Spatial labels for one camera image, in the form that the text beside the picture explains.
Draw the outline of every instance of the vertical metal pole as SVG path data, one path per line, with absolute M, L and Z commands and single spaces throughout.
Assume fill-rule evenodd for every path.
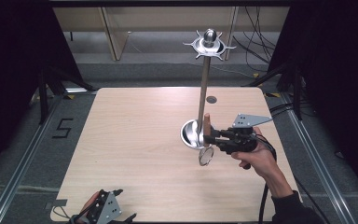
M 206 90 L 208 87 L 208 75 L 209 75 L 210 65 L 211 65 L 211 57 L 204 56 L 204 62 L 202 67 L 201 92 L 200 92 L 199 119 L 197 119 L 197 136 L 200 136 L 202 130 L 202 121 L 203 121 L 203 113 L 205 108 Z
M 48 93 L 46 90 L 46 68 L 43 68 L 39 74 L 39 97 L 40 97 L 40 122 L 42 124 L 45 122 L 46 117 L 48 116 Z
M 295 68 L 295 96 L 293 99 L 293 108 L 295 114 L 297 115 L 298 120 L 302 120 L 301 118 L 301 109 L 300 109 L 300 95 L 301 95 L 301 75 L 300 69 L 298 65 Z

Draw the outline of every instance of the person's arm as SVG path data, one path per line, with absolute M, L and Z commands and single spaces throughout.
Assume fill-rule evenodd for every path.
M 322 224 L 321 218 L 311 209 L 303 206 L 298 192 L 293 191 L 272 153 L 261 143 L 252 152 L 234 152 L 231 157 L 240 160 L 240 167 L 251 164 L 258 175 L 263 177 L 272 195 L 275 206 L 274 224 L 309 223 Z

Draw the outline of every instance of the floor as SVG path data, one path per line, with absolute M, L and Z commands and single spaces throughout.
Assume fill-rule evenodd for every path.
M 112 61 L 106 36 L 102 33 L 64 33 L 79 70 L 86 82 L 95 87 L 199 86 L 202 58 L 183 43 L 191 43 L 196 33 L 129 33 L 124 53 Z M 234 36 L 244 46 L 252 33 Z M 276 43 L 279 33 L 263 36 Z M 211 86 L 244 86 L 265 74 L 268 64 L 237 46 L 227 61 L 212 59 Z M 272 54 L 273 45 L 266 43 Z M 268 58 L 268 53 L 254 43 L 250 48 Z M 302 120 L 289 107 L 292 93 L 277 92 L 276 76 L 259 88 L 269 97 L 266 101 L 282 140 L 285 153 L 298 178 L 298 185 L 310 193 L 330 223 L 358 223 L 358 179 L 351 167 L 335 153 L 338 148 L 318 120 L 317 111 L 303 96 Z M 76 87 L 64 83 L 67 88 Z M 7 150 L 0 156 L 0 223 L 54 223 L 49 213 L 76 148 L 94 93 L 71 93 L 49 98 L 50 116 L 39 125 L 37 95 L 30 99 L 28 113 Z M 59 127 L 70 127 L 63 138 Z M 300 195 L 306 206 L 316 209 L 306 191 Z M 58 208 L 55 212 L 63 214 Z

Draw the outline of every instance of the wooden board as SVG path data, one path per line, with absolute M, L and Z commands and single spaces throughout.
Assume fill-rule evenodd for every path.
M 270 116 L 258 88 L 208 88 L 212 125 L 231 126 L 238 113 Z M 117 88 L 99 90 L 57 199 L 68 200 L 69 216 L 100 189 L 117 196 L 123 220 L 138 222 L 256 221 L 264 180 L 254 170 L 215 148 L 208 166 L 181 140 L 182 126 L 198 117 L 200 88 Z M 276 148 L 278 163 L 293 189 L 296 183 L 273 121 L 259 125 Z M 268 196 L 265 220 L 274 207 Z M 51 213 L 54 221 L 65 220 Z

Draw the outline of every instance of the black backdrop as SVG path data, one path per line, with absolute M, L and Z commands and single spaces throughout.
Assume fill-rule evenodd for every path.
M 37 3 L 0 1 L 0 152 L 15 134 L 43 67 L 81 79 L 52 8 Z
M 296 28 L 303 21 L 296 16 L 287 18 L 287 24 L 291 25 L 285 24 L 286 30 L 282 31 L 285 36 L 277 45 L 279 51 L 274 52 L 280 57 L 275 57 L 270 69 L 287 60 L 299 36 Z M 358 1 L 326 1 L 323 22 L 317 29 L 309 36 L 316 46 L 307 52 L 308 57 L 301 64 L 307 94 L 358 175 Z

